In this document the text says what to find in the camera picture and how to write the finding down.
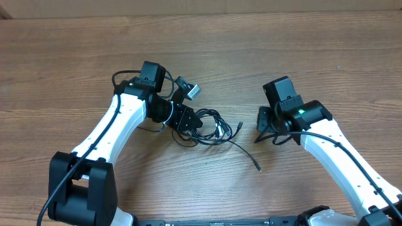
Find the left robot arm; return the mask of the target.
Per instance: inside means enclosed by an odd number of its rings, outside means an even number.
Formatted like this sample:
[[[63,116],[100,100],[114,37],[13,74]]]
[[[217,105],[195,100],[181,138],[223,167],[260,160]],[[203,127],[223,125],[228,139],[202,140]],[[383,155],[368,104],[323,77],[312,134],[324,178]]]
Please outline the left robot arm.
[[[194,110],[183,104],[201,92],[183,77],[171,77],[158,63],[145,61],[134,77],[113,83],[111,105],[94,130],[70,153],[56,152],[50,161],[44,215],[70,225],[137,225],[138,219],[118,207],[114,166],[133,131],[150,118],[182,132],[202,127]]]

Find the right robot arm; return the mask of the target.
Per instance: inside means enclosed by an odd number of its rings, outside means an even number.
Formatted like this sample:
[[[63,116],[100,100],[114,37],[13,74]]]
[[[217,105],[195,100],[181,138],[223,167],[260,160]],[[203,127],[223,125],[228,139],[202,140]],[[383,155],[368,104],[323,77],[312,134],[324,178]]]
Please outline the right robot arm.
[[[309,152],[348,199],[354,216],[320,205],[302,212],[294,225],[401,225],[401,191],[359,154],[329,110],[317,100],[304,102],[290,78],[263,85],[269,105],[260,107],[256,142],[293,140]]]

